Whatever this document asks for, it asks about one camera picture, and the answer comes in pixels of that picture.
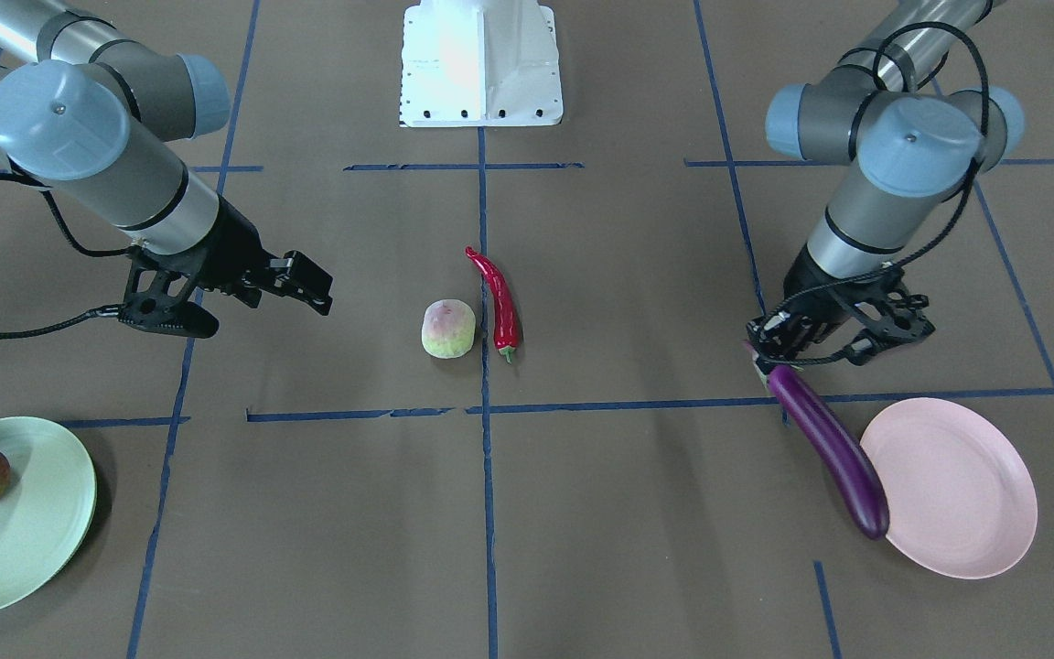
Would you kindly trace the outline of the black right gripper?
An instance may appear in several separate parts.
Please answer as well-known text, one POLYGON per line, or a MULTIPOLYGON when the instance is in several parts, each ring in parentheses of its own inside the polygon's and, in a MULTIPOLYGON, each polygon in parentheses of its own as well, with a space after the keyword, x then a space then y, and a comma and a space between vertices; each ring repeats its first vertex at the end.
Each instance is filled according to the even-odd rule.
POLYGON ((206 200, 199 217, 208 228, 187 249, 160 254, 147 238, 125 250, 131 268, 118 321, 147 333, 212 338, 220 324, 191 301, 197 289, 237 297, 250 308, 267 292, 301 301, 319 316, 329 314, 333 275, 317 263, 302 252, 275 257, 264 249, 255 226, 222 197, 206 200))

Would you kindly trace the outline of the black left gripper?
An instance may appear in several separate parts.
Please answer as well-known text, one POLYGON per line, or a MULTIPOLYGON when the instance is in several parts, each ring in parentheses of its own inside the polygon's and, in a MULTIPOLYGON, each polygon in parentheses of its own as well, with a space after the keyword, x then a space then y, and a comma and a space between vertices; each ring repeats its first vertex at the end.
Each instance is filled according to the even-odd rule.
POLYGON ((936 330, 925 314, 930 301, 910 292, 904 275, 902 267, 887 264, 867 274, 836 278, 802 249, 786 275, 783 301, 747 323, 748 345, 762 367, 802 367, 866 364, 883 351, 921 343, 936 330), (828 356, 804 355, 848 321, 860 329, 840 350, 828 356))

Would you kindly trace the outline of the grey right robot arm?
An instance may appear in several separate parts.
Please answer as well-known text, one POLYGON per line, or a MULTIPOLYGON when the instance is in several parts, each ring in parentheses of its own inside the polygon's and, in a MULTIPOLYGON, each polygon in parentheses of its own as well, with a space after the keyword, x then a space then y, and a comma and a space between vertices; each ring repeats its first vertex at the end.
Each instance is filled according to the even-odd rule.
POLYGON ((162 55, 63 1, 0 1, 0 180, 37 190, 62 232, 61 192, 121 231, 131 263, 121 303, 38 329, 114 318, 142 332, 204 340, 219 322, 197 289, 256 308, 264 293, 326 316, 333 276, 258 230, 170 149, 231 118, 221 72, 202 56, 162 55))

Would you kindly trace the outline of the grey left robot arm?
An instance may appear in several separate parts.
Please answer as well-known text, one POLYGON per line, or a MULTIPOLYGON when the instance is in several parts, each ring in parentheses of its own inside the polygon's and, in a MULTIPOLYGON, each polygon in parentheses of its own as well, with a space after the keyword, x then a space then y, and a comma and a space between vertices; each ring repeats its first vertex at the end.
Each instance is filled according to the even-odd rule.
POLYGON ((945 233, 909 252, 933 210, 963 211, 974 181, 1024 134, 1019 102, 993 88, 971 26, 993 1, 903 1, 820 82, 783 88, 767 142, 806 164, 845 167, 823 216, 790 266, 781 303, 752 319, 759 371, 817 363, 806 350, 846 321, 860 330, 828 362, 865 364, 934 331, 928 297, 904 268, 945 233))

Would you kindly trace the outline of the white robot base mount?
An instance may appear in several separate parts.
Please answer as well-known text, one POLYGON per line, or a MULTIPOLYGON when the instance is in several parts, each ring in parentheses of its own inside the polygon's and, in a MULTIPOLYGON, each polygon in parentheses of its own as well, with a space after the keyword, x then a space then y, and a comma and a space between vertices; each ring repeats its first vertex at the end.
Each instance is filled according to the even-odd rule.
POLYGON ((538 1, 421 1, 403 16, 399 125, 558 125, 552 8, 538 1))

